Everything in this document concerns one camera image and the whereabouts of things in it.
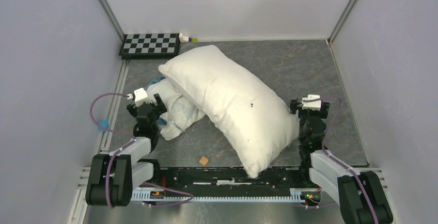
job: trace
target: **checkerboard black frame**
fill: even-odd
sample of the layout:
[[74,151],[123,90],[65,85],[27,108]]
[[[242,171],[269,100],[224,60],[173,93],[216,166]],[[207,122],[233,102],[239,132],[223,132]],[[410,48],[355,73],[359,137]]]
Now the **checkerboard black frame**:
[[172,59],[179,53],[178,33],[124,35],[122,60]]

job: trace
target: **wooden block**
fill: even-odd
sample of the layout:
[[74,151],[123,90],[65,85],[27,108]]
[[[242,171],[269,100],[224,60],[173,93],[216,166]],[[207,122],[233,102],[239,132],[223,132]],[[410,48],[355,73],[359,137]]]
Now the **wooden block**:
[[201,165],[206,166],[208,163],[208,159],[203,156],[199,162],[201,163]]

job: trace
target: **white wall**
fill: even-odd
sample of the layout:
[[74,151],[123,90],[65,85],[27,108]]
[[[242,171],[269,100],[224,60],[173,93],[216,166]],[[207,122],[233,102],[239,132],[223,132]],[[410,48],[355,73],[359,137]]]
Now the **white wall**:
[[436,223],[436,0],[358,0],[334,52],[370,160],[401,223]]
[[125,34],[202,40],[328,38],[348,0],[108,0]]
[[96,146],[88,108],[115,84],[120,41],[97,0],[0,6],[0,223],[65,223]]

